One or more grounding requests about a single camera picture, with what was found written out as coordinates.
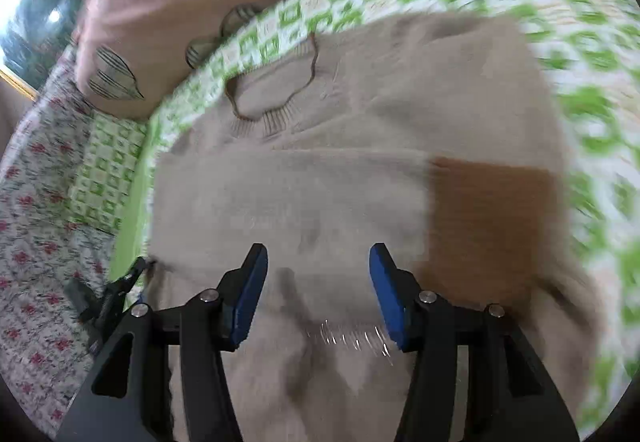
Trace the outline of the beige knitted sweater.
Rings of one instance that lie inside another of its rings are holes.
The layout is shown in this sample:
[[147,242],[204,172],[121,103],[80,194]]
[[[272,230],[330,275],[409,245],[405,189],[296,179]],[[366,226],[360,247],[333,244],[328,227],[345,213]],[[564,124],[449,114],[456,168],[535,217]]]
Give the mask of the beige knitted sweater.
[[247,441],[388,441],[412,358],[382,354],[369,251],[452,303],[513,311],[562,399],[600,334],[568,232],[548,86],[506,17],[412,14],[305,38],[224,84],[158,159],[150,299],[180,305],[253,243],[268,275],[227,356]]

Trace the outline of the floral red grey quilt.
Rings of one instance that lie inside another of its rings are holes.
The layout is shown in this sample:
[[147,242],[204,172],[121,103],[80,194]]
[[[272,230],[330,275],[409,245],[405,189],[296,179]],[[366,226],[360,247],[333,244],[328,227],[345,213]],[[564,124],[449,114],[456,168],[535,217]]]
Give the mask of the floral red grey quilt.
[[47,436],[60,428],[91,365],[64,287],[78,276],[100,291],[114,243],[67,217],[93,121],[74,68],[67,47],[1,160],[1,378]]

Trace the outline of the green patterned pillow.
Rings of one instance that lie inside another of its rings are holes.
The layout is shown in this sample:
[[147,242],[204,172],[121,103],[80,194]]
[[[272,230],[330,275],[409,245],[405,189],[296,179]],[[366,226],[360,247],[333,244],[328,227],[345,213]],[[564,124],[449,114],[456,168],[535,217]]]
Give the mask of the green patterned pillow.
[[70,220],[101,232],[119,232],[148,124],[94,115],[88,143],[70,191]]

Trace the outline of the green white patterned bedsheet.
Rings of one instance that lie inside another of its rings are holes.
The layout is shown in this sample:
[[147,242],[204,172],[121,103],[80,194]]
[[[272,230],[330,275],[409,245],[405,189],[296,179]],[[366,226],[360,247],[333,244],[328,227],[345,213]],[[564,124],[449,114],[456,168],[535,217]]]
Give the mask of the green white patterned bedsheet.
[[151,119],[117,236],[111,277],[149,238],[156,156],[219,97],[221,83],[277,58],[313,31],[403,12],[470,10],[520,23],[558,98],[570,143],[575,252],[594,278],[604,334],[578,430],[589,436],[639,366],[639,7],[635,0],[283,0],[229,38]]

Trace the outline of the gold framed wall picture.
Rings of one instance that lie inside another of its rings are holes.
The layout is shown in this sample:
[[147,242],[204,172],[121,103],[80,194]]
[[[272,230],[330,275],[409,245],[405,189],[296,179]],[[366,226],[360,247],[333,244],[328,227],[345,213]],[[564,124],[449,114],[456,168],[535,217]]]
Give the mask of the gold framed wall picture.
[[1,0],[1,68],[38,92],[70,43],[82,0]]

